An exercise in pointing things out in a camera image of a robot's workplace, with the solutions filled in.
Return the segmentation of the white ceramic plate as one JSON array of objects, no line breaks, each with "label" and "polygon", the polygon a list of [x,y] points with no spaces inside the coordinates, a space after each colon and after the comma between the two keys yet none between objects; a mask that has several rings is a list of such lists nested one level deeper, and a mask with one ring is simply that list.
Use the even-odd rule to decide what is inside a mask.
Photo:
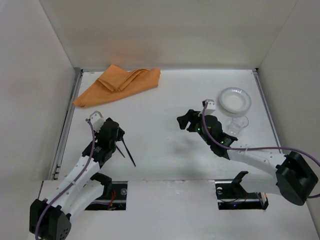
[{"label": "white ceramic plate", "polygon": [[223,89],[218,96],[221,107],[230,114],[244,116],[252,106],[250,95],[238,87]]}]

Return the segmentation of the orange cloth napkin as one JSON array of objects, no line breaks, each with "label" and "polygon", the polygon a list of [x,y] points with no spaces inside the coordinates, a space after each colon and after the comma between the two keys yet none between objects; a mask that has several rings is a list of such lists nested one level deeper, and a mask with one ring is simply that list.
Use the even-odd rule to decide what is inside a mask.
[{"label": "orange cloth napkin", "polygon": [[159,68],[126,71],[112,64],[73,104],[88,108],[115,102],[158,87],[160,76]]}]

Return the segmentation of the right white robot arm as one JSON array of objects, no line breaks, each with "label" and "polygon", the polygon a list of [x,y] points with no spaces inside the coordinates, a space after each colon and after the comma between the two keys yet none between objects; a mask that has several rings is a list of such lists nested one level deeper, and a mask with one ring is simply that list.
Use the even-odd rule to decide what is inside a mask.
[{"label": "right white robot arm", "polygon": [[288,154],[266,149],[251,150],[236,137],[223,132],[216,116],[203,116],[201,112],[190,109],[185,115],[177,117],[177,122],[180,129],[200,135],[216,156],[262,171],[255,174],[242,170],[226,183],[217,183],[216,195],[220,200],[238,200],[261,192],[280,195],[290,203],[302,206],[319,181],[296,150]]}]

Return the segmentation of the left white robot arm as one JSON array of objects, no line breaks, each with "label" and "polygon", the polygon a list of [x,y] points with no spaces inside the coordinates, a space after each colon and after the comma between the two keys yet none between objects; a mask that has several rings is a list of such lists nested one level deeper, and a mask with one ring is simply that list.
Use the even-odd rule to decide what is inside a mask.
[{"label": "left white robot arm", "polygon": [[111,118],[91,116],[86,120],[92,141],[61,184],[29,210],[29,231],[37,240],[64,240],[73,221],[94,200],[108,195],[112,179],[100,172],[123,140],[125,132]]}]

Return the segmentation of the black knife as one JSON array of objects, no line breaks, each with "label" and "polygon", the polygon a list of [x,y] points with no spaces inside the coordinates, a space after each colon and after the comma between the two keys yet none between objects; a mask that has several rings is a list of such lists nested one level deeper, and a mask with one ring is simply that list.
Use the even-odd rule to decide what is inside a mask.
[{"label": "black knife", "polygon": [[125,143],[125,140],[124,140],[124,139],[122,139],[122,143],[123,143],[123,145],[124,145],[124,147],[125,147],[125,150],[126,150],[126,152],[127,152],[128,156],[129,156],[129,158],[130,158],[131,162],[133,163],[134,167],[137,167],[137,165],[136,165],[136,163],[135,163],[135,161],[134,161],[134,159],[133,159],[133,156],[132,156],[132,154],[131,154],[131,152],[130,152],[129,148],[127,147],[127,145],[126,145],[126,143]]}]

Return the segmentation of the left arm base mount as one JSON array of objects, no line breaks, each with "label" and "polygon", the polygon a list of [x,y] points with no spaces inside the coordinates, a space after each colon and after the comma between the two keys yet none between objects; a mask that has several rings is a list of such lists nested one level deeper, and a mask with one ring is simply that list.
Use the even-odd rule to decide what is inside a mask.
[{"label": "left arm base mount", "polygon": [[111,188],[95,199],[86,211],[125,211],[127,208],[127,181],[113,181]]}]

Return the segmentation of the left aluminium table rail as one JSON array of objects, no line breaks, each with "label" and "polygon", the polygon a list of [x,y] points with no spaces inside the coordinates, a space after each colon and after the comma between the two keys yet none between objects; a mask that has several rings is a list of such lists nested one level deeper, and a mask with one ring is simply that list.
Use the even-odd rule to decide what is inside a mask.
[{"label": "left aluminium table rail", "polygon": [[77,98],[81,80],[83,76],[83,69],[79,67],[74,68],[75,77],[66,109],[66,113],[63,120],[62,130],[59,134],[58,143],[53,155],[53,159],[51,161],[50,169],[48,172],[47,180],[57,180],[66,148],[66,143],[72,123],[72,118],[75,110],[75,106],[73,104],[73,101]]}]

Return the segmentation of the aluminium table rail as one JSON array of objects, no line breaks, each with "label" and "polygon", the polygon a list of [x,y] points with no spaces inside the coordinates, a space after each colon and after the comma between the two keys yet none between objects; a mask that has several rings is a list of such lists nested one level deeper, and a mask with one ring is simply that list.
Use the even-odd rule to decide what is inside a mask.
[{"label": "aluminium table rail", "polygon": [[261,96],[261,99],[262,99],[262,102],[263,102],[263,105],[264,105],[264,109],[266,111],[267,118],[268,118],[269,124],[270,124],[271,129],[272,129],[273,137],[274,137],[274,139],[276,141],[276,145],[278,147],[280,147],[281,143],[280,143],[280,140],[279,140],[279,137],[278,137],[275,125],[274,125],[274,121],[273,121],[273,118],[272,118],[272,115],[271,115],[271,112],[270,112],[270,109],[269,109],[269,106],[268,106],[268,103],[267,103],[267,100],[266,100],[266,97],[265,97],[265,94],[264,94],[264,91],[263,91],[263,88],[262,88],[262,85],[261,85],[261,81],[260,81],[260,78],[259,78],[258,70],[259,70],[258,68],[254,68],[252,70],[253,76],[255,78],[255,82],[256,82],[256,85],[258,87],[258,90],[259,90],[259,93],[260,93],[260,96]]},{"label": "aluminium table rail", "polygon": [[58,143],[53,155],[53,159],[51,161],[50,169],[48,172],[47,180],[57,180],[66,148],[66,143],[72,123],[72,118],[75,110],[75,106],[73,104],[73,101],[77,98],[81,80],[83,76],[83,69],[79,67],[74,68],[75,77],[66,109],[66,113],[63,120],[62,130],[59,134]]}]

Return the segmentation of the right aluminium table rail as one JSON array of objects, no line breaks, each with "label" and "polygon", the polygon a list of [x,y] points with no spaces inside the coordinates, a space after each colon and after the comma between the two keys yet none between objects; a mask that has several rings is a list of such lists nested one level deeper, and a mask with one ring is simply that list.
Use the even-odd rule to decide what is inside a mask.
[{"label": "right aluminium table rail", "polygon": [[255,82],[256,82],[256,85],[258,87],[258,90],[259,90],[259,93],[260,93],[260,96],[261,96],[261,99],[262,99],[262,102],[263,102],[263,105],[264,105],[264,109],[266,111],[267,118],[268,118],[269,124],[270,124],[271,129],[272,129],[273,137],[274,137],[274,139],[276,141],[276,145],[278,147],[280,147],[281,143],[280,143],[280,140],[279,140],[279,137],[278,137],[275,125],[274,125],[274,121],[273,121],[273,118],[272,118],[272,115],[271,115],[271,112],[270,112],[270,109],[269,109],[269,106],[268,106],[268,103],[267,103],[267,100],[266,100],[266,97],[265,97],[265,94],[264,94],[264,91],[263,91],[263,88],[262,88],[262,85],[261,85],[261,81],[260,81],[260,78],[259,78],[258,70],[259,70],[258,68],[254,68],[252,70],[253,76],[255,78]]}]

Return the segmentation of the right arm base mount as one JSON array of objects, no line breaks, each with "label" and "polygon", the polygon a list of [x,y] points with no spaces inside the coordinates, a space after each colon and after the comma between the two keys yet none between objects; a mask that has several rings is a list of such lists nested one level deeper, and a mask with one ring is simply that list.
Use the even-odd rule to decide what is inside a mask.
[{"label": "right arm base mount", "polygon": [[263,210],[269,206],[265,193],[246,192],[241,186],[248,171],[241,171],[234,179],[215,181],[215,193],[219,210]]}]

